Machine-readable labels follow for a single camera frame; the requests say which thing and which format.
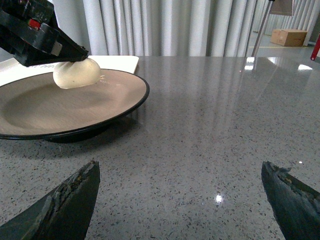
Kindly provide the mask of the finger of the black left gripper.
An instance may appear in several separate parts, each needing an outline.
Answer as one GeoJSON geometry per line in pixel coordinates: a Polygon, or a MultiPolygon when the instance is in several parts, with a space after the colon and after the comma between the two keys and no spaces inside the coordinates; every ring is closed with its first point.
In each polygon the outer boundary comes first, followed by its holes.
{"type": "Polygon", "coordinates": [[[90,161],[0,227],[2,240],[83,240],[94,212],[100,167],[90,161]]]}

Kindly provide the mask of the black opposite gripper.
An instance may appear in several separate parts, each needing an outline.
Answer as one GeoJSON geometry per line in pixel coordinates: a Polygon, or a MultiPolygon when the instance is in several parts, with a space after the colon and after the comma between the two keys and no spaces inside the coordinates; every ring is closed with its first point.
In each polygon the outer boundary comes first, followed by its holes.
{"type": "Polygon", "coordinates": [[[88,51],[58,28],[48,0],[2,0],[0,47],[26,67],[78,62],[88,51]]]}

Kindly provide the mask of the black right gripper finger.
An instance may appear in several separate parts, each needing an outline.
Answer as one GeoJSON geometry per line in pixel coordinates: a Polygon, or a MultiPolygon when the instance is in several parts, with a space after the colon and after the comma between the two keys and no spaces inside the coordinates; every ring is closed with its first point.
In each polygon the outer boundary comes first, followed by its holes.
{"type": "Polygon", "coordinates": [[[320,193],[282,168],[264,161],[261,180],[279,228],[287,240],[320,238],[320,193]]]}

